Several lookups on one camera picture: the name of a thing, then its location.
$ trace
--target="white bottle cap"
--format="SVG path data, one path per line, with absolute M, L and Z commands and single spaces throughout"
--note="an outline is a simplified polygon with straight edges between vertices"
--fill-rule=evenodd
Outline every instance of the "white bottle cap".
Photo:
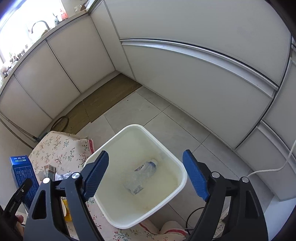
M 155 166 L 157 166 L 158 161 L 156 161 L 155 159 L 152 159 L 151 162 L 153 162 L 155 164 Z

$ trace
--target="blue box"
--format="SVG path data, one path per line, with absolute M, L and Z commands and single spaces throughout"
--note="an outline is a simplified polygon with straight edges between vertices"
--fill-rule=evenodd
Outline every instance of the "blue box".
M 32 201 L 36 195 L 39 188 L 37 178 L 35 176 L 32 164 L 28 156 L 11 156 L 10 157 L 12 168 L 11 172 L 15 181 L 15 186 L 17 188 L 22 185 L 22 183 L 29 178 L 32 180 L 32 187 L 29 189 L 28 193 L 25 195 L 23 204 L 27 211 L 29 211 Z

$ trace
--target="silver screw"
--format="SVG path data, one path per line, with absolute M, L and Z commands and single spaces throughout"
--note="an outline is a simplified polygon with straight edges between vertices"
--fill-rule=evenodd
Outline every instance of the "silver screw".
M 43 183 L 49 183 L 50 182 L 50 178 L 49 177 L 46 177 L 43 179 Z
M 73 179 L 77 179 L 78 177 L 80 177 L 79 172 L 75 172 L 75 173 L 72 174 Z
M 243 181 L 244 183 L 248 183 L 248 182 L 249 182 L 249 179 L 248 179 L 247 177 L 243 177 L 243 178 L 242 178 L 242 181 Z
M 218 178 L 218 177 L 220 177 L 220 174 L 218 172 L 213 172 L 212 177 L 213 178 Z

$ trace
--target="brown floor mat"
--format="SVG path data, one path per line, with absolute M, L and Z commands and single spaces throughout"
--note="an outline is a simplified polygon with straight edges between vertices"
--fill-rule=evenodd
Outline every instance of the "brown floor mat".
M 125 76 L 119 74 L 92 94 L 79 102 L 66 116 L 69 124 L 63 131 L 77 134 L 89 122 L 93 122 L 104 114 L 113 105 L 121 101 L 124 97 L 141 87 L 142 85 Z M 54 128 L 54 131 L 61 131 L 66 124 L 66 119 L 62 119 Z
M 90 122 L 93 122 L 113 105 L 141 86 L 131 78 L 119 74 L 98 88 L 83 100 Z

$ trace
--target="floral fabric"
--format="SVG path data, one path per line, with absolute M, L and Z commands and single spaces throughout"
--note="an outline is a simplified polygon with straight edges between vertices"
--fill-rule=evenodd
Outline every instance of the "floral fabric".
M 29 156 L 35 173 L 45 165 L 55 166 L 58 174 L 81 171 L 87 158 L 94 152 L 92 140 L 79 139 L 67 133 L 51 131 L 34 148 Z M 104 217 L 94 198 L 86 203 L 90 215 L 105 241 L 182 241 L 184 229 L 175 221 L 169 221 L 158 230 L 148 219 L 130 229 L 118 229 Z M 78 239 L 74 225 L 67 222 L 71 237 Z

